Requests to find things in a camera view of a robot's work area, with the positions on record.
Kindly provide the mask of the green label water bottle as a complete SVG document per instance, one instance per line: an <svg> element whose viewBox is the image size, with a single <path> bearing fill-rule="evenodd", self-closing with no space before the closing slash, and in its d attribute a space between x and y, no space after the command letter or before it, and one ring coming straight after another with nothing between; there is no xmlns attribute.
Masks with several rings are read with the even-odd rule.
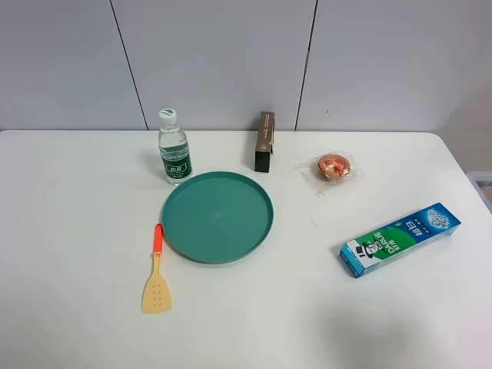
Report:
<svg viewBox="0 0 492 369"><path fill-rule="evenodd" d="M159 111L161 127L158 133L158 147L169 183L179 185L193 173L187 135L178 123L174 109Z"/></svg>

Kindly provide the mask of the brown cardboard box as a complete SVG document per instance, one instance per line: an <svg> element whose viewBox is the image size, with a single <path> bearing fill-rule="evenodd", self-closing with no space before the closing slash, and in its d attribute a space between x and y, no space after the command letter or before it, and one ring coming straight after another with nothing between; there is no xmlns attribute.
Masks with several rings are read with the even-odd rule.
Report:
<svg viewBox="0 0 492 369"><path fill-rule="evenodd" d="M254 150L254 170L260 173L270 171L273 155L275 115L272 111L263 111L259 120L257 142Z"/></svg>

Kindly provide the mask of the round green plate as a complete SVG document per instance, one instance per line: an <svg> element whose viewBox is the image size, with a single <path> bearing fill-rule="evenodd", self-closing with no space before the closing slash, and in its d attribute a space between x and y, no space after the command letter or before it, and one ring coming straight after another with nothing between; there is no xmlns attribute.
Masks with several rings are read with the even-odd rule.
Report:
<svg viewBox="0 0 492 369"><path fill-rule="evenodd" d="M229 171L193 177L173 190L161 211L166 241L202 264L238 261L268 236L274 206L254 180Z"/></svg>

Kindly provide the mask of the Darlie toothpaste box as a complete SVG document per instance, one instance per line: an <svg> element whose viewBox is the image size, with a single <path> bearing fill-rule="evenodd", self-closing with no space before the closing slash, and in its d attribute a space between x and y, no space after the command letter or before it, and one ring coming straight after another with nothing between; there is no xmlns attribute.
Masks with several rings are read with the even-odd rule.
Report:
<svg viewBox="0 0 492 369"><path fill-rule="evenodd" d="M346 242L340 256L359 278L451 235L460 225L438 202Z"/></svg>

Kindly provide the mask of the clear plastic bin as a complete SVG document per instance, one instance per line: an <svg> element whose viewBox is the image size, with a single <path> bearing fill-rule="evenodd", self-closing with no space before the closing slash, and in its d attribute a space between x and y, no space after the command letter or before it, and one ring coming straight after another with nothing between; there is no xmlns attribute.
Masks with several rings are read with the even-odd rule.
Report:
<svg viewBox="0 0 492 369"><path fill-rule="evenodd" d="M489 212L492 212L492 172L469 171L467 178L474 186Z"/></svg>

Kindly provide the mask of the plastic wrapped pastry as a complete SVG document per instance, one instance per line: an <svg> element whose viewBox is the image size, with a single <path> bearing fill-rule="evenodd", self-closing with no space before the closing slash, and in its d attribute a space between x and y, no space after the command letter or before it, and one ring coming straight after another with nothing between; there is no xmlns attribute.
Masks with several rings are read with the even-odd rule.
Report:
<svg viewBox="0 0 492 369"><path fill-rule="evenodd" d="M332 187L364 176L364 173L349 152L332 151L296 165L294 169L318 197Z"/></svg>

